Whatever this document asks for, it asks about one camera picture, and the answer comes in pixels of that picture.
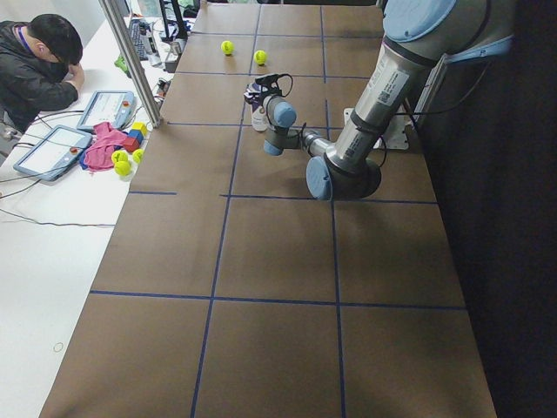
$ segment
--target black hair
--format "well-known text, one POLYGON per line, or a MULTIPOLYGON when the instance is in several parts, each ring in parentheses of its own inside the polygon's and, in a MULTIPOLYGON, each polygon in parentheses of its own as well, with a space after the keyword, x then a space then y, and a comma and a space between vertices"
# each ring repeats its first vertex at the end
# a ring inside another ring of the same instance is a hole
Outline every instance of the black hair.
POLYGON ((76 28, 59 15, 45 14, 35 17, 27 25, 27 31, 44 43, 50 52, 64 64, 79 64, 84 47, 76 28))

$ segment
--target yellow tennis ball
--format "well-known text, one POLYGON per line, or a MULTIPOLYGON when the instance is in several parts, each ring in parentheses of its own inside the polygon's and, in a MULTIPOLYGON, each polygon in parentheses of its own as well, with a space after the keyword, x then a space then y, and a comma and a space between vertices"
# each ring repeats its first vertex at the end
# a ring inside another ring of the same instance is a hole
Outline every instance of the yellow tennis ball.
POLYGON ((258 63, 258 65, 264 65, 267 62, 267 53, 263 50, 255 51, 253 60, 258 63))
POLYGON ((225 55, 232 55, 232 53, 234 52, 234 44, 232 43, 232 41, 224 41, 220 45, 220 49, 222 52, 224 52, 225 55))
POLYGON ((133 158, 133 160, 134 160, 136 163, 139 164, 139 163, 141 162, 141 160, 143 159, 143 152, 144 152, 144 150, 142 150, 141 148, 137 148, 137 150, 134 151, 134 152, 131 154, 131 157, 133 158))
POLYGON ((124 150, 114 151, 111 155, 112 162, 116 164, 118 161, 127 161, 128 153, 124 150))
POLYGON ((131 164, 130 161, 117 161, 114 164, 114 171, 122 177, 127 176, 131 172, 131 164))

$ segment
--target white wall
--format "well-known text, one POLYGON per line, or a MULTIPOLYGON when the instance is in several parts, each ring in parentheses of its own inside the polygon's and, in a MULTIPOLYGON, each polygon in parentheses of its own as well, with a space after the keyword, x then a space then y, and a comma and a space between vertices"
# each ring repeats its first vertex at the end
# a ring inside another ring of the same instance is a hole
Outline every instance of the white wall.
POLYGON ((0 21, 29 22, 36 15, 56 13, 68 19, 85 45, 104 21, 98 0, 0 0, 0 21))

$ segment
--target tablet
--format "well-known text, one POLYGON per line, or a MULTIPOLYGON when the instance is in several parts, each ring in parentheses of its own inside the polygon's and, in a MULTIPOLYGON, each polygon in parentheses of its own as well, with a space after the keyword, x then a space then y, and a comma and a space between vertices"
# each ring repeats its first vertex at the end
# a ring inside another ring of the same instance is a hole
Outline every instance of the tablet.
POLYGON ((79 131, 93 132, 93 127, 110 122, 114 129, 122 129, 135 105, 132 91, 95 91, 84 114, 77 123, 79 131))
POLYGON ((58 125, 14 164, 14 170, 53 181, 77 161, 91 140, 88 132, 58 125))

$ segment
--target yellow block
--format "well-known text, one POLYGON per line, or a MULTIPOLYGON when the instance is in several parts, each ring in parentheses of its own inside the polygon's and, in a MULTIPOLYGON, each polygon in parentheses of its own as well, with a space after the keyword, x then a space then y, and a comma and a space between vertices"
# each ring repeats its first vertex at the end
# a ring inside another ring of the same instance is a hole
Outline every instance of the yellow block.
POLYGON ((145 138, 145 136, 147 135, 147 125, 143 122, 134 122, 131 126, 131 129, 137 129, 138 131, 141 131, 143 138, 145 138))

